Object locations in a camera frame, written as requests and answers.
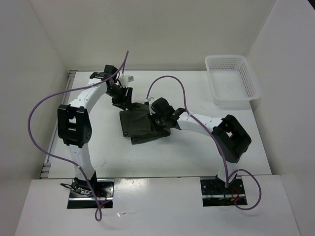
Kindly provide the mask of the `white perforated plastic basket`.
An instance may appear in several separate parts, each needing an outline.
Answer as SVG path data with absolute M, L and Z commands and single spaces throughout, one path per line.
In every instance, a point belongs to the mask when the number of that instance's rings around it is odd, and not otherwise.
M 260 98 L 257 77 L 244 56 L 214 55 L 204 61 L 215 104 L 236 106 Z

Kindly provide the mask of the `olive green shorts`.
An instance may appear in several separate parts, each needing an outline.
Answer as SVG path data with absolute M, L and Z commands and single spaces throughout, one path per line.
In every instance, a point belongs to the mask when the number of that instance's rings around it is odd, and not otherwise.
M 170 128 L 154 130 L 148 115 L 148 106 L 141 103 L 132 103 L 131 110 L 119 112 L 123 136 L 130 138 L 132 145 L 151 142 L 171 135 Z

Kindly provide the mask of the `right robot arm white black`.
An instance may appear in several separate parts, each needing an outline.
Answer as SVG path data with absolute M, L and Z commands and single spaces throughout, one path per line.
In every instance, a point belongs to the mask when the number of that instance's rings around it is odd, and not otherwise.
M 188 130 L 213 139 L 223 159 L 223 166 L 216 175 L 216 188 L 221 193 L 229 192 L 233 188 L 238 163 L 252 143 L 251 137 L 236 117 L 227 115 L 215 118 L 191 113 L 185 108 L 175 110 L 164 98 L 148 98 L 146 105 L 149 107 L 148 117 L 153 130 Z

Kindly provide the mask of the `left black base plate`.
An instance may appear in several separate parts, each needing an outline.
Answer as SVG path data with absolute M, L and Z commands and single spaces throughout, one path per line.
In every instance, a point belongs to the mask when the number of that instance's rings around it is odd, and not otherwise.
M 70 190 L 67 209 L 96 209 L 97 204 L 90 190 L 74 190 L 75 181 L 72 184 L 61 184 Z M 113 208 L 114 180 L 99 179 L 95 185 L 95 194 L 101 208 Z

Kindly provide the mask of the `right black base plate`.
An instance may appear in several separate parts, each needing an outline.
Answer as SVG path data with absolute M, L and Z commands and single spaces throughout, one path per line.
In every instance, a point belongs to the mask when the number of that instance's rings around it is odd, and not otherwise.
M 216 177 L 201 178 L 200 186 L 204 207 L 233 206 L 235 201 L 237 205 L 247 205 L 245 189 L 240 177 L 233 180 L 228 188 L 225 188 L 224 183 Z

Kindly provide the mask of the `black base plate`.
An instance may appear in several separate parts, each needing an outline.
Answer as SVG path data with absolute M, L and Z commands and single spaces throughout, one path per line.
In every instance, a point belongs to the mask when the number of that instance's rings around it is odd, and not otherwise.
M 72 184 L 61 184 L 70 190 L 67 209 L 96 209 L 97 204 L 90 190 L 74 190 L 75 181 Z M 95 185 L 95 194 L 101 208 L 113 208 L 114 180 L 99 179 Z
M 200 186 L 204 207 L 233 206 L 235 201 L 237 205 L 247 205 L 245 189 L 240 177 L 233 180 L 228 188 L 225 188 L 224 183 L 216 177 L 201 178 Z

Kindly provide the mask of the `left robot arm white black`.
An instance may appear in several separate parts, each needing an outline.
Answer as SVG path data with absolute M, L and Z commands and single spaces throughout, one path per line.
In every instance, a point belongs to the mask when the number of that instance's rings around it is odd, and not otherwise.
M 69 186 L 71 191 L 86 196 L 94 196 L 98 191 L 96 171 L 92 166 L 88 142 L 92 137 L 89 113 L 96 102 L 105 94 L 112 98 L 113 106 L 131 109 L 134 80 L 112 65 L 106 65 L 103 72 L 93 72 L 86 88 L 67 105 L 57 110 L 58 136 L 68 147 L 71 160 L 75 162 L 75 177 Z

